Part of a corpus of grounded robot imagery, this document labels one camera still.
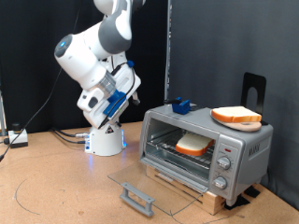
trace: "black backdrop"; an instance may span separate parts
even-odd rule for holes
[[[263,120],[274,134],[262,183],[299,209],[299,2],[172,3],[169,98],[240,105],[244,74],[266,77]]]
[[[50,94],[59,64],[54,59],[56,44],[73,32],[82,32],[103,19],[93,0],[1,1],[0,76],[7,127],[24,125]],[[121,122],[140,121],[146,110],[163,104],[167,30],[167,0],[150,0],[133,15],[133,43],[127,51],[141,78],[137,89],[141,104],[130,104]],[[79,84],[62,72],[46,107],[28,126],[29,133],[88,127],[77,108]]]

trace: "wooden platform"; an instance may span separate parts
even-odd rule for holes
[[[186,186],[184,183],[180,183],[179,181],[160,173],[150,166],[147,167],[147,176],[188,200],[197,199],[194,204],[211,215],[217,214],[224,207],[225,199],[221,196],[217,196],[209,191],[206,193],[196,191],[195,189]]]

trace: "wooden table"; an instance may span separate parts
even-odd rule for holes
[[[128,147],[112,157],[87,154],[53,133],[29,134],[29,147],[11,149],[0,163],[0,223],[299,223],[298,211],[261,185],[250,204],[216,216],[193,204],[173,217],[155,207],[153,217],[138,213],[107,176],[139,160],[141,125],[123,124]]]

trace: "toast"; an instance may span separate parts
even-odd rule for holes
[[[246,109],[244,106],[227,106],[211,110],[211,116],[222,122],[241,123],[241,122],[260,122],[262,116]]]
[[[202,156],[214,140],[201,135],[186,133],[176,144],[176,151],[191,156]]]

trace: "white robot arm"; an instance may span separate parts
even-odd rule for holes
[[[120,126],[129,97],[138,102],[135,90],[141,81],[125,51],[132,42],[132,12],[145,1],[94,0],[104,19],[80,34],[67,35],[56,46],[57,62],[83,89],[78,107],[94,129]]]

